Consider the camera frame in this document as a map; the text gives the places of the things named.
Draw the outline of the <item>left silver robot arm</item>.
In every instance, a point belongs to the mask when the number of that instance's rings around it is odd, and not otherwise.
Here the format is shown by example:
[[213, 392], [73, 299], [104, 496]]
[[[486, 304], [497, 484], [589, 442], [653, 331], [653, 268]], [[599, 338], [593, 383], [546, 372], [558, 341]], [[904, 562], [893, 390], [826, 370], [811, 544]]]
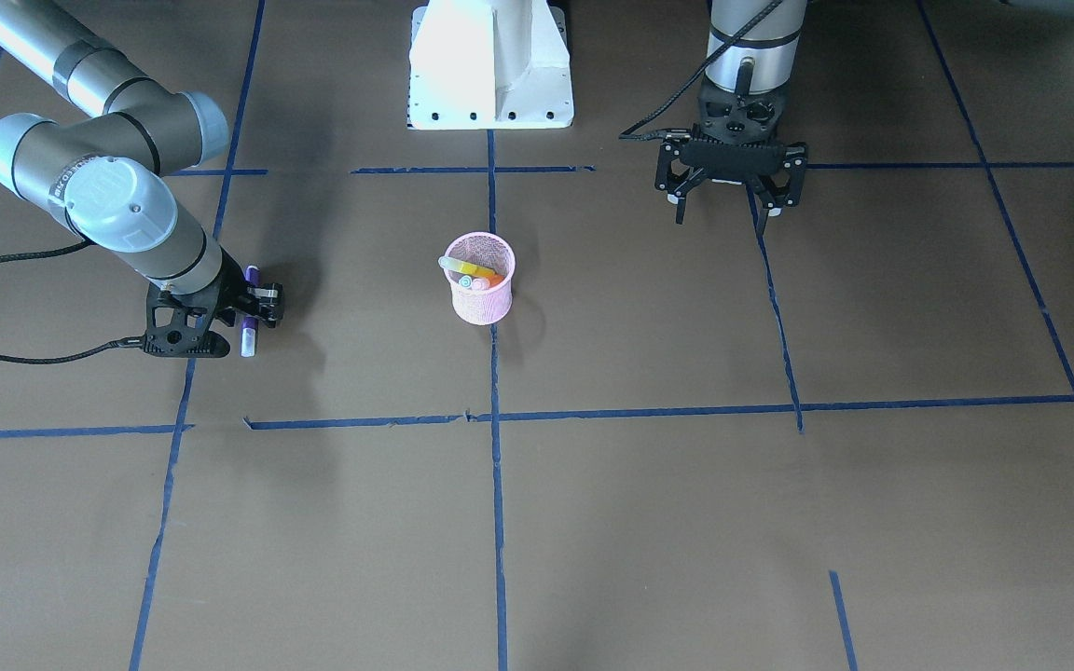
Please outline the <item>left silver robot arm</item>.
[[808, 147], [785, 144], [787, 106], [806, 1], [711, 1], [708, 54], [699, 71], [697, 123], [662, 142], [657, 186], [682, 224], [686, 196], [703, 183], [743, 185], [761, 217], [800, 204]]

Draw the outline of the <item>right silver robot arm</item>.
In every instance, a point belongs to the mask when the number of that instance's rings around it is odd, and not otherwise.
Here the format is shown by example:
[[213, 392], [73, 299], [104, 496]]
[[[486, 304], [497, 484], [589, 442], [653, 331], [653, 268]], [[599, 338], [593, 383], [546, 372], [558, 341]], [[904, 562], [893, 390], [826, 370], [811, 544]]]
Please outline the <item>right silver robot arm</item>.
[[281, 285], [248, 281], [165, 183], [227, 148], [229, 123], [209, 94], [170, 92], [52, 1], [0, 1], [0, 47], [87, 116], [0, 119], [0, 184], [157, 293], [201, 296], [206, 313], [282, 317]]

